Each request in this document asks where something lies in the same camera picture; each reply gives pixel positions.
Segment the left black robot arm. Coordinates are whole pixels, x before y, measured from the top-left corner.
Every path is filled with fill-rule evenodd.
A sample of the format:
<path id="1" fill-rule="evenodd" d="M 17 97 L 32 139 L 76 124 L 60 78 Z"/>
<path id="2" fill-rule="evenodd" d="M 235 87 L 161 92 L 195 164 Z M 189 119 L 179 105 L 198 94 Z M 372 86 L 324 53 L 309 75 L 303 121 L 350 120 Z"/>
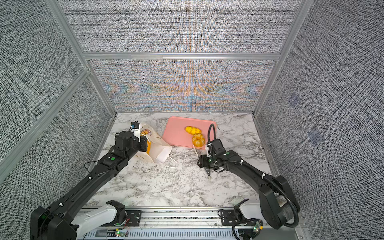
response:
<path id="1" fill-rule="evenodd" d="M 131 131 L 115 135 L 115 145 L 101 157 L 92 171 L 68 193 L 48 207 L 38 207 L 31 213 L 31 240 L 75 240 L 80 224 L 73 221 L 85 203 L 106 183 L 116 177 L 138 152 L 146 152 L 148 139 Z"/>

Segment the oval yellow fake bread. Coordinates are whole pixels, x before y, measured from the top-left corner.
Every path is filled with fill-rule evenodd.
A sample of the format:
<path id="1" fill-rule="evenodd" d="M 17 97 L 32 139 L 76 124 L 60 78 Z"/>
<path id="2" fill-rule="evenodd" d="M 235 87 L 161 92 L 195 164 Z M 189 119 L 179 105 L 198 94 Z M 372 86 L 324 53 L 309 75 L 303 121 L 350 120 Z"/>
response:
<path id="1" fill-rule="evenodd" d="M 187 126 L 185 127 L 185 131 L 190 134 L 190 135 L 196 135 L 196 134 L 201 134 L 202 133 L 202 130 L 199 129 L 199 128 L 196 128 L 196 127 L 191 127 L 191 126 Z"/>

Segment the white paper bag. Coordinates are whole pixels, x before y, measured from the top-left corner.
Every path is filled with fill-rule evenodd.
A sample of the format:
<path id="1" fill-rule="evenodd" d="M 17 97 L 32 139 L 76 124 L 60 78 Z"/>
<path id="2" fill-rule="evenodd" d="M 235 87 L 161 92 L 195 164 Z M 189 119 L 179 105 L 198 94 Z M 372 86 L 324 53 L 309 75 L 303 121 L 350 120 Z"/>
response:
<path id="1" fill-rule="evenodd" d="M 152 162 L 155 164 L 164 164 L 170 157 L 172 147 L 166 143 L 163 138 L 148 124 L 141 124 L 141 136 L 150 140 L 151 151 L 148 155 L 146 152 L 138 152 L 135 157 L 141 161 Z"/>

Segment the round pumpkin-shaped fake bread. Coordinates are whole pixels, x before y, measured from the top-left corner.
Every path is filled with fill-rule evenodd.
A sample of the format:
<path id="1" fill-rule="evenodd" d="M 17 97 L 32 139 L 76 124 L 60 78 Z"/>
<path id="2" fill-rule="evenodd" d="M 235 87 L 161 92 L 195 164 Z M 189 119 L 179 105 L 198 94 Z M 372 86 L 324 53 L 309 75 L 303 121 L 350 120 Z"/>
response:
<path id="1" fill-rule="evenodd" d="M 206 144 L 206 140 L 204 135 L 202 134 L 194 134 L 192 138 L 193 146 L 196 148 L 202 148 Z"/>

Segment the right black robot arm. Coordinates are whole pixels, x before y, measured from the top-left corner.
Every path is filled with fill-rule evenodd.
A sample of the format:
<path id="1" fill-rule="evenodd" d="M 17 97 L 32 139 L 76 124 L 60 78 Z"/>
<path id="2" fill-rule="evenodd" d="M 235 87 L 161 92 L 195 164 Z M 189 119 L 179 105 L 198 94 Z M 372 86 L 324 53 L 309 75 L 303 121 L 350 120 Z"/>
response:
<path id="1" fill-rule="evenodd" d="M 262 216 L 274 229 L 299 225 L 300 206 L 288 180 L 274 177 L 253 167 L 233 150 L 227 151 L 221 140 L 207 143 L 208 153 L 199 157 L 198 166 L 218 170 L 223 168 L 240 177 L 259 195 Z"/>

